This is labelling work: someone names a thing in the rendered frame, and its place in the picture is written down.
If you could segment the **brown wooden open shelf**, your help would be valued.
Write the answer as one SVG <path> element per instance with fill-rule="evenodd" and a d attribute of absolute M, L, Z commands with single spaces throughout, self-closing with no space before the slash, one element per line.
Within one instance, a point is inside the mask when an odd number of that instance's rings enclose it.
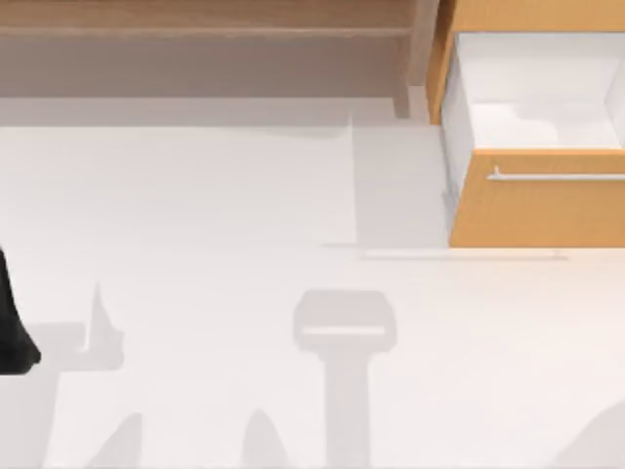
<path fill-rule="evenodd" d="M 387 99 L 440 0 L 0 0 L 0 97 Z"/>

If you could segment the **pale wooden drawer front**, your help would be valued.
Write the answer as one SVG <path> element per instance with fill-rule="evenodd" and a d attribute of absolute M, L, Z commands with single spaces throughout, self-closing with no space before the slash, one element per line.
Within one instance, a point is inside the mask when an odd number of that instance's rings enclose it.
<path fill-rule="evenodd" d="M 474 149 L 449 244 L 625 248 L 625 182 L 499 182 L 503 173 L 625 173 L 625 149 Z"/>

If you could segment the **pale wooden cupboard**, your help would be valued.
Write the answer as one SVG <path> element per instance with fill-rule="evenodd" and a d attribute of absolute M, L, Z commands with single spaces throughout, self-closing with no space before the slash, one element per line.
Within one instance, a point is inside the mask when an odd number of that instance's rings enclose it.
<path fill-rule="evenodd" d="M 426 75 L 430 123 L 441 122 L 459 32 L 625 32 L 625 0 L 440 0 Z"/>

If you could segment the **pulled-out white drawer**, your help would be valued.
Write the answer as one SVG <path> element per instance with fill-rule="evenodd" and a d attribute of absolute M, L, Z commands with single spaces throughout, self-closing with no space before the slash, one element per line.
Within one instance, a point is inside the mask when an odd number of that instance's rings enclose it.
<path fill-rule="evenodd" d="M 451 228 L 474 149 L 625 149 L 625 32 L 466 32 L 441 104 Z"/>

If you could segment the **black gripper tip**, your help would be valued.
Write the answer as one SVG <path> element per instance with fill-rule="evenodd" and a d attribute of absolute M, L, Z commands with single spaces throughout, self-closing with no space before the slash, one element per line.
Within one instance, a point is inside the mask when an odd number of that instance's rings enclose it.
<path fill-rule="evenodd" d="M 6 257 L 0 248 L 0 375 L 27 374 L 41 359 L 18 313 Z"/>

